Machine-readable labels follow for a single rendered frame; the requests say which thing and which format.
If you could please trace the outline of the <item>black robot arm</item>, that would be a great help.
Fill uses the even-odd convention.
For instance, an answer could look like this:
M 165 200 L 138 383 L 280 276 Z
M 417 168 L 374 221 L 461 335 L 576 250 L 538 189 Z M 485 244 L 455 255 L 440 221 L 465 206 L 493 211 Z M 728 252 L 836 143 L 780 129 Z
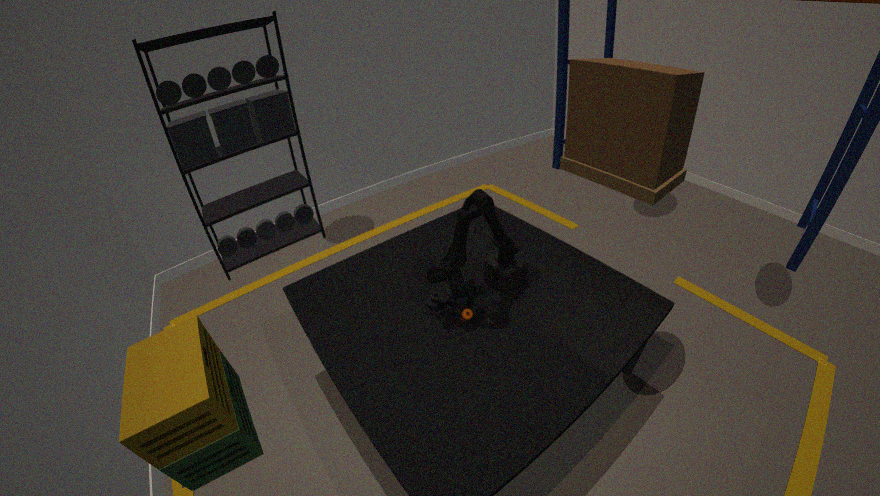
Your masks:
M 469 212 L 473 203 L 478 209 Z M 483 190 L 477 189 L 466 198 L 463 206 L 457 212 L 453 243 L 449 247 L 447 254 L 441 259 L 441 266 L 433 266 L 427 271 L 427 279 L 430 284 L 446 281 L 447 278 L 449 281 L 452 278 L 462 276 L 460 268 L 463 267 L 467 261 L 465 246 L 470 222 L 474 218 L 482 216 L 483 214 L 492 229 L 493 237 L 491 239 L 493 240 L 493 244 L 499 250 L 496 261 L 505 268 L 517 262 L 514 259 L 514 256 L 515 254 L 518 254 L 518 248 L 504 232 L 494 212 L 493 199 Z M 450 265 L 447 262 L 448 260 L 451 263 Z M 475 282 L 473 279 L 468 280 L 467 283 L 465 283 L 465 280 L 461 280 L 461 283 L 459 284 L 453 282 L 454 295 L 458 293 L 463 294 L 465 292 L 472 292 L 471 288 L 475 288 Z

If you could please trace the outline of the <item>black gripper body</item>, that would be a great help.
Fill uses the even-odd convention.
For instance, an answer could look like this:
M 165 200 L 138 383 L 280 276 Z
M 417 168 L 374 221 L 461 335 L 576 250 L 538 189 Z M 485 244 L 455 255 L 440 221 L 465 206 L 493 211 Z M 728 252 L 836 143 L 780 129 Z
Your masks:
M 448 297 L 448 295 L 445 295 L 445 296 L 441 296 L 441 297 L 439 297 L 439 298 L 437 299 L 437 304 L 438 304 L 438 306 L 440 306 L 440 305 L 444 305 L 444 304 L 446 304 L 446 302 L 449 303 L 450 301 L 455 301 L 455 300 L 457 300 L 457 299 L 461 299 L 461 298 L 465 298 L 465 297 L 470 297 L 470 296 L 475 295 L 475 294 L 480 295 L 480 294 L 482 294 L 482 293 L 485 291 L 485 290 L 484 290 L 484 286 L 478 286 L 478 287 L 473 288 L 472 292 L 465 292 L 465 293 L 463 293 L 463 294 L 459 294 L 459 293 L 458 293 L 458 294 L 454 295 L 454 293 L 453 293 L 453 282 L 456 282 L 457 284 L 459 284 L 459 283 L 461 283 L 461 280 L 464 280 L 464 278 L 463 278 L 462 276 L 455 277 L 455 278 L 452 278 L 452 279 L 449 280 L 449 284 L 450 284 L 450 287 L 451 287 L 451 291 L 452 291 L 453 296 Z

